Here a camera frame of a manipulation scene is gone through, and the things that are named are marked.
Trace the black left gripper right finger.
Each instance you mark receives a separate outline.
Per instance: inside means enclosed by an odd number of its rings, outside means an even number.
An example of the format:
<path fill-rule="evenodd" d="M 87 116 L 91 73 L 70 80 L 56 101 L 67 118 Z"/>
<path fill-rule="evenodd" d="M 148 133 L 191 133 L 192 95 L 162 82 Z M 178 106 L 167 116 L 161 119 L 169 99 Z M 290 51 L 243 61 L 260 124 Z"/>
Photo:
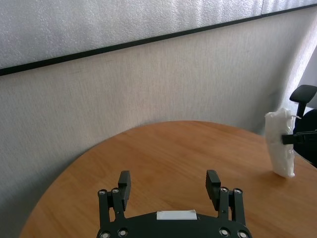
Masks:
<path fill-rule="evenodd" d="M 218 218 L 229 220 L 229 209 L 231 220 L 234 222 L 245 222 L 245 212 L 243 203 L 243 191 L 239 188 L 229 190 L 221 185 L 220 178 L 215 170 L 207 170 L 206 190 Z"/>

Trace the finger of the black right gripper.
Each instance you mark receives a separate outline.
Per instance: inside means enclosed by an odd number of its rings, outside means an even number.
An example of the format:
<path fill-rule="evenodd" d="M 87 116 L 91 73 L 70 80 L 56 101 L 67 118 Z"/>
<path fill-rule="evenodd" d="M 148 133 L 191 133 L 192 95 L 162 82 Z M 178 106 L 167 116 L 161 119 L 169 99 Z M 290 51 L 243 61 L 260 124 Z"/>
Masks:
<path fill-rule="evenodd" d="M 306 131 L 298 132 L 294 134 L 284 134 L 281 136 L 282 143 L 288 144 L 316 144 L 317 143 L 317 132 Z"/>

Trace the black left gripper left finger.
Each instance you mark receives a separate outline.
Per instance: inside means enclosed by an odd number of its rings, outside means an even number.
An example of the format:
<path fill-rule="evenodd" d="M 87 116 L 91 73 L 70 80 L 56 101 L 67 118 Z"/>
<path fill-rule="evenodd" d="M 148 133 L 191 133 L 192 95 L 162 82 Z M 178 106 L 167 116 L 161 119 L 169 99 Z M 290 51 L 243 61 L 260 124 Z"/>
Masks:
<path fill-rule="evenodd" d="M 111 191 L 98 191 L 100 223 L 110 223 L 109 209 L 114 210 L 116 219 L 124 219 L 127 202 L 131 191 L 129 171 L 121 171 L 117 187 Z"/>

